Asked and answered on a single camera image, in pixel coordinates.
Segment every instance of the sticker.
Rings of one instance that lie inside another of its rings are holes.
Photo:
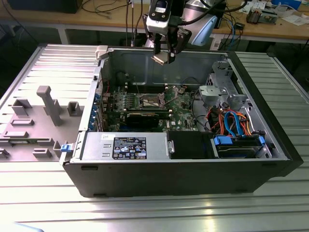
[[[147,158],[146,138],[114,136],[112,158],[115,160],[136,160]]]
[[[27,144],[28,141],[10,141],[12,144]]]
[[[115,138],[114,134],[102,134],[101,140],[113,140]]]

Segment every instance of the metal bracket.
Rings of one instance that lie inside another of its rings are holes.
[[[168,150],[170,154],[173,154],[175,152],[174,142],[172,140],[168,141]]]
[[[108,46],[106,46],[106,45],[98,46],[97,49],[96,49],[96,59],[97,60],[104,59],[105,57],[103,57],[103,55],[104,54],[108,55],[107,49],[108,49]]]

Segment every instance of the side panel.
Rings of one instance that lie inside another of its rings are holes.
[[[295,147],[293,146],[291,140],[281,127],[279,121],[274,116],[267,102],[263,98],[262,94],[256,87],[253,79],[248,74],[247,69],[242,65],[236,53],[234,52],[229,53],[229,57],[232,60],[234,68],[236,69],[234,71],[237,72],[241,84],[250,93],[252,99],[254,100],[254,103],[256,104],[256,108],[260,111],[260,114],[266,121],[267,126],[270,128],[275,139],[279,143],[280,148],[283,150],[284,154],[288,158],[293,160],[293,162],[291,162],[290,164],[290,167],[282,170],[282,172],[278,175],[278,176],[286,176],[295,168],[300,166],[303,163],[303,160],[300,157],[297,150],[295,149]]]
[[[253,192],[287,162],[66,164],[84,197]]]

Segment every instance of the warning label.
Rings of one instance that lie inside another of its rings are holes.
[[[114,138],[112,157],[115,160],[146,159],[146,138]]]

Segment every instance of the floor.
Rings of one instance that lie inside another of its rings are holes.
[[[60,38],[55,29],[46,28],[27,28],[34,38],[39,43],[59,44]],[[35,50],[37,44],[31,37],[23,31],[22,28],[17,29],[14,37],[4,36],[3,30],[0,28],[0,95],[5,92],[14,78],[17,76],[21,68]],[[69,37],[72,44],[86,44],[86,45],[113,45],[119,46],[125,43],[125,33],[122,32],[95,32],[87,30],[69,30]],[[208,50],[210,48],[211,39],[203,47],[188,46],[189,49]],[[249,51],[249,52],[272,52],[282,62],[287,70],[291,71],[295,65],[295,59],[291,57],[299,57],[300,50],[303,45],[288,44],[288,43],[266,43],[266,42],[248,42],[241,41],[239,45],[234,44],[230,50]],[[300,59],[297,60],[299,67],[293,73],[294,78],[301,84],[301,86],[309,91],[309,83],[306,82],[309,72],[309,48],[306,48]]]

